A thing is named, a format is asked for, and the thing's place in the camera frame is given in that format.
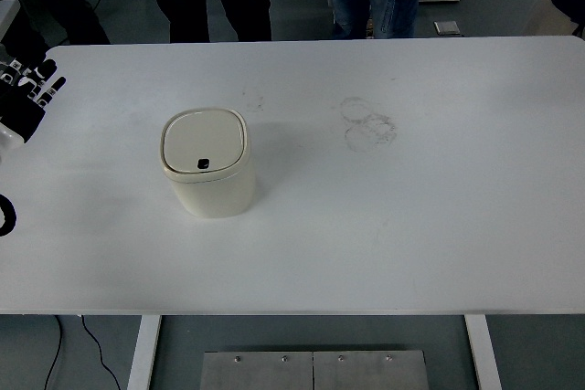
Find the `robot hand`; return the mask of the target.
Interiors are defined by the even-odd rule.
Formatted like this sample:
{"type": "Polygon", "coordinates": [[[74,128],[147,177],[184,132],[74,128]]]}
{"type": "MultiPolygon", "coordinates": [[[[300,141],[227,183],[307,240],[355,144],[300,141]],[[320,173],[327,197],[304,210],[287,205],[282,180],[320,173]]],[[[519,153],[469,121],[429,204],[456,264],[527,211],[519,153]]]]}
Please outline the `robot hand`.
{"type": "Polygon", "coordinates": [[[26,66],[18,58],[1,62],[1,153],[26,144],[46,115],[46,107],[66,84],[58,65],[45,58],[26,66]]]}

